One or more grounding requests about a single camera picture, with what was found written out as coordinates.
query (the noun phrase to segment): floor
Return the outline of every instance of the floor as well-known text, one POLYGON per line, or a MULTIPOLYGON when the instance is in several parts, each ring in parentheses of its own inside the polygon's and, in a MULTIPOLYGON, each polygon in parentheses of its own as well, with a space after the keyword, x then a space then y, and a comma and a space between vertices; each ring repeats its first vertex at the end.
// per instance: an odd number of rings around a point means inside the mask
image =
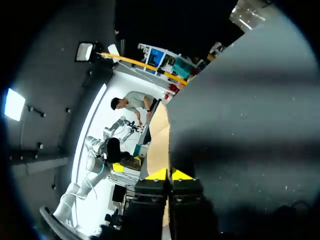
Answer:
POLYGON ((317 62, 284 16, 247 32, 169 102, 171 167, 200 178, 221 232, 316 204, 319 102, 317 62))

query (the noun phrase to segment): man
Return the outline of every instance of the man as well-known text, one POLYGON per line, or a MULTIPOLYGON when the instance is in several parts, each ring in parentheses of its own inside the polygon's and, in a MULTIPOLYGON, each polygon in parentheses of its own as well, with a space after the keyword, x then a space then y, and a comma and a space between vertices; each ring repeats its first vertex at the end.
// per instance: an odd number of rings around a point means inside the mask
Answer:
MULTIPOLYGON (((155 99, 151 95, 138 92, 138 91, 131 91, 127 95, 125 95, 123 99, 119 99, 117 97, 112 99, 111 108, 113 110, 127 109, 131 112, 134 112, 138 119, 139 126, 142 127, 143 123, 141 121, 141 115, 140 115, 140 112, 137 110, 137 108, 142 108, 147 111, 146 122, 148 122, 150 121, 150 118, 151 118, 151 111, 155 107, 156 103, 157 103, 157 99, 155 99)), ((151 135, 148 129, 143 143, 146 144, 150 141, 151 141, 151 135)))

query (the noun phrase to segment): ceiling light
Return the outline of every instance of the ceiling light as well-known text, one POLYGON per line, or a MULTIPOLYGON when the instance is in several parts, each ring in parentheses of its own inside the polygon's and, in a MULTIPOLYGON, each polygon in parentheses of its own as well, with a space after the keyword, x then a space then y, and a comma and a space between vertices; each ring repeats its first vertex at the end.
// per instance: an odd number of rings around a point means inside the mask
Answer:
POLYGON ((100 58, 103 46, 99 42, 79 42, 75 62, 94 62, 100 58))
POLYGON ((242 19, 239 19, 239 21, 241 22, 241 23, 243 23, 248 29, 252 29, 252 27, 250 27, 245 21, 243 21, 242 19))
POLYGON ((23 96, 9 88, 5 99, 4 114, 11 119, 20 121, 25 102, 26 99, 23 96))

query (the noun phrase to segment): yellow beam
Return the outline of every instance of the yellow beam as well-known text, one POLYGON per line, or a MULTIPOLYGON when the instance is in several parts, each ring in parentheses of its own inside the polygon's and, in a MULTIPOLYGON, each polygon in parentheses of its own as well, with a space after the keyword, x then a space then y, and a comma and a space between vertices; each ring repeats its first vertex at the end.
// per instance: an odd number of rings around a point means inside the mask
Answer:
MULTIPOLYGON (((108 58, 113 58, 113 59, 119 59, 119 60, 122 60, 122 61, 125 61, 125 62, 128 62, 128 63, 131 63, 131 64, 139 65, 139 66, 141 66, 141 67, 144 67, 144 68, 147 68, 147 69, 156 71, 156 72, 157 72, 158 69, 159 69, 159 68, 157 68, 157 67, 154 67, 154 66, 145 64, 145 63, 140 62, 140 61, 136 61, 136 60, 133 60, 133 59, 124 57, 124 56, 119 56, 119 55, 115 55, 115 54, 110 54, 110 53, 107 53, 107 52, 102 52, 102 53, 101 53, 101 56, 108 57, 108 58)), ((179 83, 181 83, 181 84, 183 84, 183 85, 187 85, 187 84, 188 84, 188 83, 187 83, 185 80, 183 80, 182 78, 177 77, 177 76, 175 76, 175 75, 172 75, 171 73, 169 73, 169 72, 167 72, 167 71, 164 71, 164 75, 166 75, 168 78, 171 78, 171 79, 173 79, 173 80, 178 81, 179 83)))

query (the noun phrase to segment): white robotic arm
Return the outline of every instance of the white robotic arm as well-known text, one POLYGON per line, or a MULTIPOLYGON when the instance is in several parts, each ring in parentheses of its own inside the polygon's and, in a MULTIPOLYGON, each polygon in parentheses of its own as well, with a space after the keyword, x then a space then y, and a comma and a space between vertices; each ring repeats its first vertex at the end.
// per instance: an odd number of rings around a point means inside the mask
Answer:
MULTIPOLYGON (((111 168, 104 164, 102 149, 107 139, 114 136, 115 131, 119 127, 128 126, 128 131, 123 138, 119 138, 120 145, 123 144, 134 132, 138 129, 133 123, 130 123, 124 116, 118 119, 111 128, 105 127, 103 129, 103 141, 92 136, 85 138, 85 147, 87 149, 88 157, 86 162, 86 169, 89 171, 88 174, 82 181, 81 186, 77 183, 71 182, 66 192, 60 198, 60 203, 56 208, 53 215, 61 222, 65 222, 71 213, 71 208, 75 203, 75 199, 80 200, 86 199, 90 191, 105 177, 111 174, 111 168)), ((134 185, 135 182, 115 176, 117 181, 123 182, 125 185, 134 185)))

